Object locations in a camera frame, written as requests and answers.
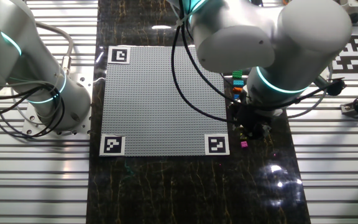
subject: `green lego brick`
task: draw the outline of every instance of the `green lego brick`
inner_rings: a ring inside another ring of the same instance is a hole
[[[242,78],[242,70],[234,71],[232,75],[233,78]]]

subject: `dark tabletop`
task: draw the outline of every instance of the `dark tabletop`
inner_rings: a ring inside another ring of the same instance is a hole
[[[152,26],[175,15],[163,0],[99,0],[98,19],[87,223],[310,223],[285,113],[247,149],[228,125],[230,156],[99,157],[108,46],[171,46],[174,29]]]

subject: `metal slatted platform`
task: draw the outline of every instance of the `metal slatted platform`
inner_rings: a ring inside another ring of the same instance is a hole
[[[98,1],[27,1],[37,21],[72,35],[75,48],[71,73],[93,80]],[[49,51],[61,63],[67,41],[38,29]],[[2,91],[0,95],[9,94]],[[3,101],[9,107],[13,101]],[[26,110],[27,103],[20,105]],[[21,129],[17,110],[6,118]],[[0,129],[0,223],[70,223],[86,221],[89,138],[22,142]]]
[[[38,21],[73,36],[72,73],[93,77],[97,1],[27,1]],[[264,0],[277,6],[281,0]],[[67,42],[39,29],[41,38],[61,61]],[[326,98],[311,113],[290,120],[311,221],[358,224],[358,120],[341,115],[339,105],[358,97],[358,75],[339,98]],[[314,104],[305,100],[288,109],[296,114]],[[18,112],[7,115],[21,127]],[[88,143],[23,144],[0,130],[0,223],[85,223]]]

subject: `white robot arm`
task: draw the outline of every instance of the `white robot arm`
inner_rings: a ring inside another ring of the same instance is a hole
[[[64,117],[56,130],[70,130],[88,114],[91,104],[88,92],[70,79],[41,41],[31,10],[21,0],[0,0],[0,89],[7,82],[24,80],[56,83],[65,104]],[[35,86],[20,85],[14,89],[22,93]],[[56,110],[47,90],[40,90],[28,100],[41,117]]]
[[[250,138],[266,136],[271,117],[313,82],[328,85],[319,75],[352,33],[348,13],[333,0],[293,0],[285,7],[259,7],[248,0],[171,3],[191,14],[190,30],[205,69],[224,73],[252,67],[241,103],[232,107]],[[330,95],[344,88],[337,84]]]

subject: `black cable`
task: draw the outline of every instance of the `black cable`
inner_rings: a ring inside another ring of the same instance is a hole
[[[53,89],[54,89],[53,86],[52,86],[52,87],[48,86],[48,88],[49,88],[50,90],[53,90]],[[39,133],[34,134],[34,135],[28,135],[28,134],[25,134],[25,133],[23,133],[23,132],[17,130],[16,128],[14,128],[12,125],[10,125],[10,124],[5,120],[5,117],[4,117],[2,114],[0,114],[0,117],[2,118],[2,120],[3,120],[12,130],[14,130],[17,134],[20,134],[20,136],[10,133],[10,132],[7,131],[1,124],[0,124],[0,128],[1,128],[5,133],[9,134],[9,135],[12,136],[12,137],[15,137],[15,138],[26,138],[26,139],[41,137],[41,136],[47,135],[48,133],[52,132],[52,131],[53,131],[54,129],[56,129],[56,127],[62,122],[62,119],[63,119],[64,114],[65,114],[65,105],[64,105],[63,99],[60,97],[60,93],[59,93],[58,90],[51,91],[50,93],[51,93],[51,97],[53,98],[53,103],[54,103],[55,109],[57,109],[57,107],[58,107],[57,99],[59,98],[59,99],[62,101],[62,102],[61,102],[61,103],[62,103],[62,115],[61,115],[60,119],[58,120],[58,122],[55,124],[55,126],[52,127],[52,128],[50,128],[49,131],[47,131],[47,129],[48,129],[48,128],[53,124],[53,122],[55,121],[55,118],[56,118],[56,116],[57,116],[58,110],[55,110],[55,112],[54,112],[54,114],[53,114],[53,116],[52,116],[52,118],[51,118],[51,122],[49,122],[48,125],[46,125],[46,127],[45,127],[43,130],[41,130]]]
[[[22,92],[22,93],[19,93],[17,95],[13,95],[13,96],[0,96],[0,100],[9,100],[9,99],[13,99],[13,98],[19,98],[21,96],[25,96],[29,93],[33,94],[33,91],[36,90],[41,90],[45,88],[45,86],[38,86],[38,87],[35,87],[35,88],[32,88],[31,90],[28,90],[28,91],[25,91],[25,92]]]
[[[186,52],[191,60],[191,63],[193,64],[194,68],[196,69],[198,75],[204,80],[204,82],[206,82],[216,93],[218,93],[219,95],[225,97],[225,99],[233,102],[233,103],[239,103],[236,100],[233,100],[231,97],[226,96],[224,93],[222,93],[220,90],[218,90],[218,88],[216,88],[204,75],[203,72],[198,68],[197,63],[195,62],[193,56],[191,55],[189,46],[187,45],[187,41],[186,41],[186,37],[185,37],[185,31],[184,31],[185,26],[182,26],[182,30],[181,30],[181,36],[183,39],[183,44],[185,46]]]
[[[0,111],[0,114],[6,113],[12,109],[14,109],[17,105],[21,104],[25,99],[27,99],[28,97],[30,97],[31,93],[27,95],[27,97],[23,97],[21,98],[17,103],[13,104],[11,107],[4,109],[2,111]]]
[[[50,93],[51,93],[51,97],[54,97],[56,95],[53,91],[51,91]],[[55,98],[53,98],[53,103],[54,103],[55,107],[58,106]],[[13,127],[11,124],[9,124],[9,122],[6,121],[6,119],[5,119],[3,114],[0,114],[0,117],[1,117],[2,121],[5,122],[12,130],[14,130],[17,134],[20,134],[20,136],[14,136],[14,137],[17,137],[17,138],[33,138],[33,137],[43,136],[43,133],[46,132],[46,130],[54,122],[54,120],[56,118],[56,112],[54,112],[54,114],[52,116],[52,119],[51,119],[51,122],[49,122],[48,125],[46,125],[46,127],[43,130],[41,130],[39,133],[34,134],[34,135],[25,134],[25,133],[17,130],[15,127]]]
[[[175,73],[175,48],[177,45],[177,41],[179,38],[179,32],[180,32],[180,27],[177,28],[176,34],[175,34],[175,39],[173,40],[173,45],[172,45],[172,54],[171,54],[171,69],[172,69],[172,77],[173,77],[173,82],[175,82],[175,86],[179,92],[179,95],[181,96],[181,98],[183,99],[184,102],[187,103],[187,105],[189,105],[191,108],[193,108],[195,111],[199,112],[200,114],[207,116],[209,118],[218,120],[218,121],[224,121],[227,123],[232,123],[232,124],[237,124],[236,121],[231,121],[231,120],[227,120],[227,119],[223,119],[223,118],[218,118],[216,116],[210,115],[208,113],[205,113],[204,111],[201,111],[200,109],[198,109],[197,107],[195,107],[194,105],[192,105],[184,96],[184,94],[182,93],[182,91],[180,90],[179,84],[178,84],[178,80],[177,80],[177,76]]]

